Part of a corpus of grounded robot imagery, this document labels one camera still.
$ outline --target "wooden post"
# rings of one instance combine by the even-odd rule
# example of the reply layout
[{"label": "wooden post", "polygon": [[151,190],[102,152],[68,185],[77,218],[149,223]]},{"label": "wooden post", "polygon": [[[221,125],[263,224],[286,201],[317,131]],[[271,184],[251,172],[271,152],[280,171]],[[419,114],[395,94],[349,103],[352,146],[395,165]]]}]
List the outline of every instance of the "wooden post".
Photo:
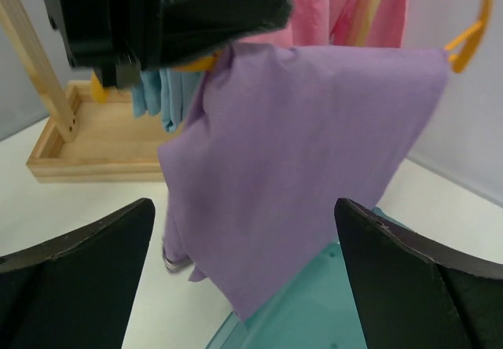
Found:
[{"label": "wooden post", "polygon": [[65,141],[73,141],[77,121],[21,0],[0,0],[0,23]]},{"label": "wooden post", "polygon": [[346,45],[365,46],[381,0],[357,0]]}]

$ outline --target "wooden tray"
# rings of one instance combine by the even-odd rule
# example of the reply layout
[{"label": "wooden tray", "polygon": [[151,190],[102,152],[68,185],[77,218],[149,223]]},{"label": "wooden tray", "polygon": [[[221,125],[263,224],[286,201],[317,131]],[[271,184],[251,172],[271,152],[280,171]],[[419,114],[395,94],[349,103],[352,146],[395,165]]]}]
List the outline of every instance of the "wooden tray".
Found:
[{"label": "wooden tray", "polygon": [[133,118],[129,94],[105,104],[90,97],[90,82],[71,81],[66,97],[79,122],[66,142],[51,117],[27,166],[40,182],[160,182],[157,148],[177,133],[164,131],[159,116]]}]

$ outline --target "drying rack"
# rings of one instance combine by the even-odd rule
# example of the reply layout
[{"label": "drying rack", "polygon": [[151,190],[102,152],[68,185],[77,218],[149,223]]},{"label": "drying rack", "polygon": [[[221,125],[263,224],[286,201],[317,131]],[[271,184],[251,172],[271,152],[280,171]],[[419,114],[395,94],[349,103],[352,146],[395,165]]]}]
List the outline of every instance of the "drying rack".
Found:
[{"label": "drying rack", "polygon": [[[363,46],[380,0],[358,0],[348,45]],[[0,0],[0,23],[50,113],[27,166],[40,182],[163,181],[156,150],[178,133],[159,117],[134,119],[129,93],[106,104],[90,96],[90,81],[63,88],[21,0]]]}]

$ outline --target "wooden frame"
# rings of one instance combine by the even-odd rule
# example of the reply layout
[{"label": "wooden frame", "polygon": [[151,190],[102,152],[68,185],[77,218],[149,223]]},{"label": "wooden frame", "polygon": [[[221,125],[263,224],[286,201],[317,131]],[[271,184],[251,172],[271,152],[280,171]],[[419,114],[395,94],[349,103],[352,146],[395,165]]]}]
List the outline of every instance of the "wooden frame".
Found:
[{"label": "wooden frame", "polygon": [[[358,0],[348,45],[365,45],[379,2]],[[176,133],[158,117],[134,119],[129,94],[99,105],[89,81],[63,91],[20,0],[0,0],[0,23],[50,112],[27,162],[40,182],[163,181],[156,150]]]}]

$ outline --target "gray wall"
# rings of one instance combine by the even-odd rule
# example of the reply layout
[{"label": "gray wall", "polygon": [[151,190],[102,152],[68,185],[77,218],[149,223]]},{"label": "gray wall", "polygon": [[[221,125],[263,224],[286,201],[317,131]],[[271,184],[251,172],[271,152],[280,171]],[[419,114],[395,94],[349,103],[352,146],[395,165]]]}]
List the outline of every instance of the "gray wall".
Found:
[{"label": "gray wall", "polygon": [[[88,79],[89,72],[72,72],[61,37],[47,20],[42,0],[22,0],[39,34],[58,79],[66,85],[69,79]],[[0,140],[47,116],[39,96],[26,76],[23,65],[3,28],[0,26]]]},{"label": "gray wall", "polygon": [[[411,158],[503,205],[503,1],[463,74],[452,74]],[[479,0],[411,0],[405,46],[444,46],[473,23]]]}]

